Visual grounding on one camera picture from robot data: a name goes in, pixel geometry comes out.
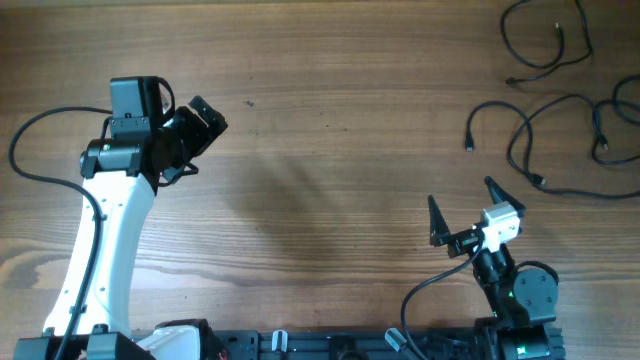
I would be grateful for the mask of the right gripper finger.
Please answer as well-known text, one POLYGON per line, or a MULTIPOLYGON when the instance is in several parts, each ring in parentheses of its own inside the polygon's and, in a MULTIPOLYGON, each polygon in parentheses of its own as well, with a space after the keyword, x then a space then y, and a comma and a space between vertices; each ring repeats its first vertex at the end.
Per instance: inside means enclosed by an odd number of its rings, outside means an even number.
POLYGON ((433 195, 428 196, 430 216, 430 244, 434 247, 446 245, 451 236, 449 227, 433 195))
POLYGON ((526 206, 523 203, 505 191, 492 177, 486 176, 484 183, 494 204, 508 202, 515 209, 519 218, 524 217, 526 206))

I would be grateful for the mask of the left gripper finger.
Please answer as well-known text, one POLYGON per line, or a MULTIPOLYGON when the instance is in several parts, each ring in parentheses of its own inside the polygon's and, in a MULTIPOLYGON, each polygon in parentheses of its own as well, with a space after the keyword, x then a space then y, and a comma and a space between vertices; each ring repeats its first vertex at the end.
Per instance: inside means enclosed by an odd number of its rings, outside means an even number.
POLYGON ((211 107, 204 107, 200 112, 200 117, 208 126, 208 139, 210 142, 215 141, 228 128, 225 117, 211 107))
POLYGON ((212 116, 212 110, 209 104, 199 95, 196 95, 190 102, 189 106, 195 110, 201 118, 209 118, 212 116))

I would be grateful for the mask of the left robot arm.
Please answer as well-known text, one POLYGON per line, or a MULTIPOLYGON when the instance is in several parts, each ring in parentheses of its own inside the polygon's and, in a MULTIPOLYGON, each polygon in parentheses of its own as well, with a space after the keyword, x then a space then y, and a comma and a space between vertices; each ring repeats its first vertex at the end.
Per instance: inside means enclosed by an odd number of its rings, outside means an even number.
POLYGON ((160 324, 140 340, 129 323, 139 239, 157 192, 195 175, 193 158, 227 129, 201 97, 179 107, 158 76, 114 78, 101 135, 80 156, 82 184, 20 176, 79 192, 83 210, 60 294, 40 336, 16 343, 17 359, 226 359, 204 319, 160 324))

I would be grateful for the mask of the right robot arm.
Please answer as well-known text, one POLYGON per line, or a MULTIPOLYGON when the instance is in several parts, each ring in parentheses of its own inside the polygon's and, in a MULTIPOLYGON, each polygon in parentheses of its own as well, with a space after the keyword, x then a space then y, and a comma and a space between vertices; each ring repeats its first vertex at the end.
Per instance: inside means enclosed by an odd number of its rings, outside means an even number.
POLYGON ((514 261, 507 243, 521 234, 526 207, 492 178, 484 182, 493 204, 468 230, 451 232, 435 198, 428 198, 430 243, 445 246, 451 258, 469 257, 493 315, 470 328, 438 330, 425 347, 445 359, 564 359, 562 331, 552 325, 559 275, 539 261, 514 261))

